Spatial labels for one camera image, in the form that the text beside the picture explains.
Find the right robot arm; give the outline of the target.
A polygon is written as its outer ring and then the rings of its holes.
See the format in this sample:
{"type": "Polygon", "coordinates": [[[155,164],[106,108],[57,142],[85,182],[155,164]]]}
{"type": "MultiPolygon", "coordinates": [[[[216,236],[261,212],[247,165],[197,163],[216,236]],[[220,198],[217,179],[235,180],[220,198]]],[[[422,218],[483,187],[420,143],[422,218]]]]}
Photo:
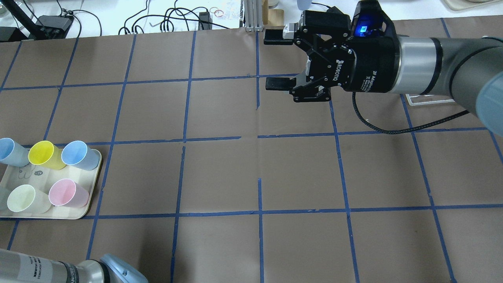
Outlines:
{"type": "Polygon", "coordinates": [[[265,45],[295,45],[307,54],[296,77],[266,79],[268,91],[288,91],[294,102],[327,102],[331,88],[352,92],[357,117],[383,134],[404,134],[471,113],[502,135],[502,39],[416,38],[399,35],[375,0],[358,2],[353,18],[338,8],[302,13],[283,30],[265,30],[265,45]],[[359,112],[356,93],[449,96],[458,114],[418,127],[384,130],[359,112]]]}

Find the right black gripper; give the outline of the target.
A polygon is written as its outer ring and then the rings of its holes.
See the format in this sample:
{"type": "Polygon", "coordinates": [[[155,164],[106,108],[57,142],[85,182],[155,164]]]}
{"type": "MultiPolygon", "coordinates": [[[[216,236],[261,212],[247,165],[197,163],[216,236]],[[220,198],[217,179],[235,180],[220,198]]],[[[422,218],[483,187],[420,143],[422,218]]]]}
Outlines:
{"type": "Polygon", "coordinates": [[[397,78],[400,47],[397,37],[353,37],[352,19],[341,11],[304,11],[283,30],[264,30],[264,45],[295,45],[308,57],[295,78],[267,77],[268,91],[289,91],[294,102],[329,101],[330,89],[347,92],[389,92],[397,78]]]}

